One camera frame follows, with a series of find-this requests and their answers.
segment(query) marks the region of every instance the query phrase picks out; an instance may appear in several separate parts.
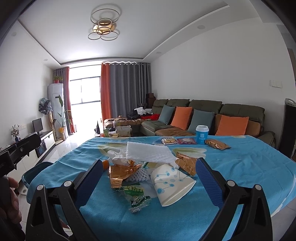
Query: trash can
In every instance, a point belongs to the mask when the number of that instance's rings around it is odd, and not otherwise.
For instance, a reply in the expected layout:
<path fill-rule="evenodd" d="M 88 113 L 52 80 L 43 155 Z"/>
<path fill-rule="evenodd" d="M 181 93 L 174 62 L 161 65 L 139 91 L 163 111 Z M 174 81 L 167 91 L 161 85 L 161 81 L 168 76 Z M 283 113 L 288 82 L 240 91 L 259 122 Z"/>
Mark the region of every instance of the trash can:
<path fill-rule="evenodd" d="M 26 171 L 23 176 L 22 176 L 22 181 L 24 183 L 24 185 L 26 186 L 26 188 L 29 189 L 30 183 L 32 182 L 32 180 L 45 168 L 51 166 L 53 163 L 49 162 L 49 161 L 44 161 L 36 166 L 34 166 L 33 168 L 31 168 L 30 170 Z"/>

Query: sofa armrest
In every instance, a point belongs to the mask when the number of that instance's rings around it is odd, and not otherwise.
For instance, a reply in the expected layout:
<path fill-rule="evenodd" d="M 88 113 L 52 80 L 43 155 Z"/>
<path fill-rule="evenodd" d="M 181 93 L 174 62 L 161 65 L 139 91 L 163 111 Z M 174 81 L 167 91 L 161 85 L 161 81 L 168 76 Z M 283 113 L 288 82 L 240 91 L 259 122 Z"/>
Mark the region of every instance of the sofa armrest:
<path fill-rule="evenodd" d="M 276 146 L 276 138 L 275 138 L 275 133 L 272 131 L 264 131 L 260 133 L 260 136 L 257 137 L 259 140 L 265 142 L 266 144 L 272 146 L 275 148 Z"/>

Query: blue pillow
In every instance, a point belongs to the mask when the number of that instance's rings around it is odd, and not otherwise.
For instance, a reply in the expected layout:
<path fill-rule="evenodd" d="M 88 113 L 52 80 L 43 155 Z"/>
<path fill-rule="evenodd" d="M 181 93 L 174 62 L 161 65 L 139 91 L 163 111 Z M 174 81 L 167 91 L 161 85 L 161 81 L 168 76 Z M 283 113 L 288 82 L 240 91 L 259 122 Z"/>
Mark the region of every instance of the blue pillow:
<path fill-rule="evenodd" d="M 167 125 L 170 122 L 174 109 L 175 109 L 174 106 L 171 107 L 171 106 L 163 105 L 163 109 L 160 113 L 158 121 Z"/>
<path fill-rule="evenodd" d="M 208 128 L 210 129 L 213 118 L 214 118 L 214 114 L 215 112 L 208 112 L 208 111 L 194 109 L 191 124 L 187 131 L 195 134 L 196 127 L 199 125 L 208 126 Z"/>

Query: computer monitor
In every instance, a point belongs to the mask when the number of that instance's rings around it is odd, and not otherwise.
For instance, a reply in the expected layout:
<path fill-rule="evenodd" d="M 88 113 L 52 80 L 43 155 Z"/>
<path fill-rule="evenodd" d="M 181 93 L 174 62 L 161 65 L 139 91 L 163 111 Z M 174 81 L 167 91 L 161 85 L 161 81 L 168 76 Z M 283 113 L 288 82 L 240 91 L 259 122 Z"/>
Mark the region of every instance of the computer monitor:
<path fill-rule="evenodd" d="M 38 135 L 40 136 L 41 135 L 40 131 L 43 130 L 41 118 L 37 119 L 37 120 L 33 120 L 32 123 L 33 123 L 34 131 L 36 131 L 38 133 Z"/>

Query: curtain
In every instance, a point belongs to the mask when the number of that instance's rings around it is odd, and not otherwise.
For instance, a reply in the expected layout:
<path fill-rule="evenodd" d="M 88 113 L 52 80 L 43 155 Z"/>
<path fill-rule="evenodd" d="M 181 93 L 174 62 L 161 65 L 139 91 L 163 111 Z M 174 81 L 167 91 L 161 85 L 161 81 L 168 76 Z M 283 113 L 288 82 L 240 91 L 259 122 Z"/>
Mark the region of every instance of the curtain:
<path fill-rule="evenodd" d="M 102 64 L 101 67 L 101 109 L 103 121 L 111 118 L 110 100 L 110 64 Z"/>
<path fill-rule="evenodd" d="M 66 114 L 66 125 L 69 134 L 75 133 L 73 119 L 71 115 L 71 104 L 70 104 L 70 92 L 69 92 L 69 67 L 61 68 L 56 70 L 56 76 L 61 76 L 63 80 L 61 83 L 64 87 L 64 109 L 69 112 Z"/>
<path fill-rule="evenodd" d="M 110 64 L 110 86 L 112 117 L 126 116 L 146 103 L 146 94 L 151 92 L 150 64 Z"/>

